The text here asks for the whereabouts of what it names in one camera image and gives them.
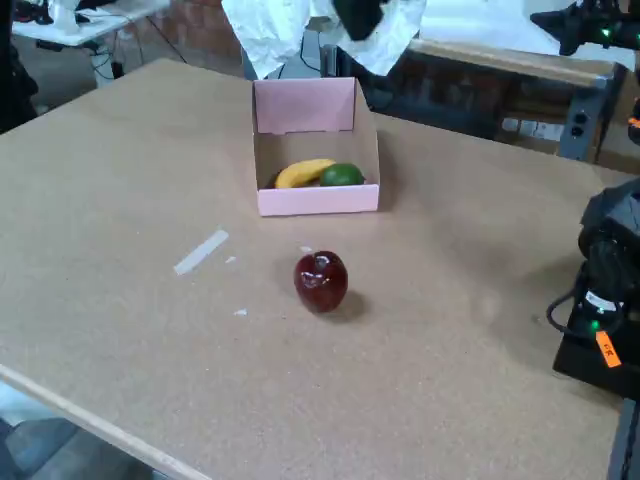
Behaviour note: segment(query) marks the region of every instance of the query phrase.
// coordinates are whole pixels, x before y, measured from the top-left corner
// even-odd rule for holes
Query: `red apple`
[[[298,261],[293,282],[302,303],[316,313],[335,310],[347,293],[347,269],[333,252],[316,252]]]

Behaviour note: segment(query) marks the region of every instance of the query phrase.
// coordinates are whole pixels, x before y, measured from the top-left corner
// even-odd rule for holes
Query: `table leg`
[[[91,55],[91,66],[93,67],[93,75],[96,78],[98,88],[108,85],[115,79],[111,61],[109,48],[104,42],[100,42],[95,53]]]
[[[613,441],[607,480],[640,478],[640,442],[636,442],[640,439],[639,417],[640,407],[633,400],[625,399]]]
[[[624,81],[624,73],[624,67],[616,65],[612,75],[603,77],[600,85],[576,90],[560,137],[558,156],[584,162],[588,160],[590,149],[595,146],[597,151],[600,150]]]

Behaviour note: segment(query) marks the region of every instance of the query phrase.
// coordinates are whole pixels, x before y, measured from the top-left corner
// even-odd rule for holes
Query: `white table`
[[[91,63],[96,83],[101,87],[113,79],[111,56],[102,38],[129,23],[168,8],[170,3],[170,0],[119,0],[95,10],[80,10],[78,13],[89,18],[90,22],[78,25],[73,31],[65,30],[57,22],[51,25],[14,22],[13,33],[67,47],[78,47],[90,41],[96,42],[98,49],[91,57]]]

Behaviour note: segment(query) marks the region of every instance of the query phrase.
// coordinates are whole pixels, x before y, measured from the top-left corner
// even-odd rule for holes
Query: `box flap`
[[[367,100],[355,81],[355,108],[353,120],[353,133],[357,144],[358,160],[362,171],[369,183],[380,185],[380,162],[378,158],[378,131],[376,129],[373,114],[369,111]]]
[[[254,82],[258,133],[352,130],[354,82],[353,78]]]

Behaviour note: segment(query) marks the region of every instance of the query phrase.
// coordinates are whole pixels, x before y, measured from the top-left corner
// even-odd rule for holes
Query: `white tape strip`
[[[202,245],[196,248],[189,255],[178,263],[173,269],[178,275],[184,275],[185,273],[193,270],[202,260],[213,252],[216,248],[222,245],[225,240],[229,238],[229,234],[224,230],[216,230]]]

